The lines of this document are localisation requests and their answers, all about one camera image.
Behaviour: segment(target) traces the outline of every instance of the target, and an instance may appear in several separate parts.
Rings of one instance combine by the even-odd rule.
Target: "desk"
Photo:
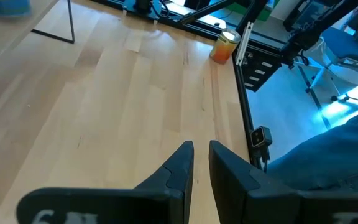
[[[31,16],[15,19],[0,18],[0,57],[20,43],[57,1],[31,0]]]
[[[57,7],[39,29],[67,30]],[[12,51],[24,66],[0,97],[0,224],[40,187],[133,188],[184,140],[195,146],[190,223],[218,224],[209,141],[248,157],[231,61],[214,63],[213,41],[182,30],[88,0],[72,9],[76,44],[32,34]]]

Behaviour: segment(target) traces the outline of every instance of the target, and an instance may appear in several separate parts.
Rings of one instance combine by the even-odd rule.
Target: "orange liquid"
[[[215,43],[213,50],[211,51],[210,57],[217,63],[224,64],[230,58],[237,44],[226,42],[218,39]]]

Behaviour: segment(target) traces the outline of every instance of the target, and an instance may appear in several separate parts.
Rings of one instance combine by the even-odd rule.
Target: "person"
[[[298,190],[358,190],[358,116],[301,143],[267,173]]]

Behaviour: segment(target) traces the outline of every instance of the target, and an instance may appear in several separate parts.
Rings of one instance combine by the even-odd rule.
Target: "black leg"
[[[63,42],[67,42],[69,44],[74,44],[75,42],[75,35],[74,35],[74,25],[73,25],[73,14],[71,13],[71,0],[67,0],[67,5],[68,5],[68,16],[70,17],[70,27],[71,27],[71,40],[63,38],[63,37],[58,37],[56,35],[53,34],[49,34],[46,32],[42,32],[36,29],[33,29],[31,32],[36,33],[36,34],[40,34],[40,35],[44,35],[46,37],[50,37],[53,39],[57,39],[57,40],[61,40]]]

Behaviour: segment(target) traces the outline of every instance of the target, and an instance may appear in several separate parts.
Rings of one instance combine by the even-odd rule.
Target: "blue chair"
[[[333,80],[332,75],[334,74],[332,70],[329,69],[331,65],[337,65],[345,68],[350,68],[358,72],[358,40],[356,40],[352,35],[348,34],[339,29],[333,27],[328,28],[322,33],[322,38],[325,43],[324,53],[329,59],[329,63],[324,65],[319,65],[318,63],[313,63],[310,65],[312,67],[319,68],[319,72],[312,77],[313,82],[309,88],[306,89],[308,93],[317,82],[323,77],[325,72],[328,72],[331,75],[330,80]],[[337,91],[337,96],[332,96],[331,100],[336,101],[337,97],[341,95],[339,90],[336,88],[335,83],[333,85]]]

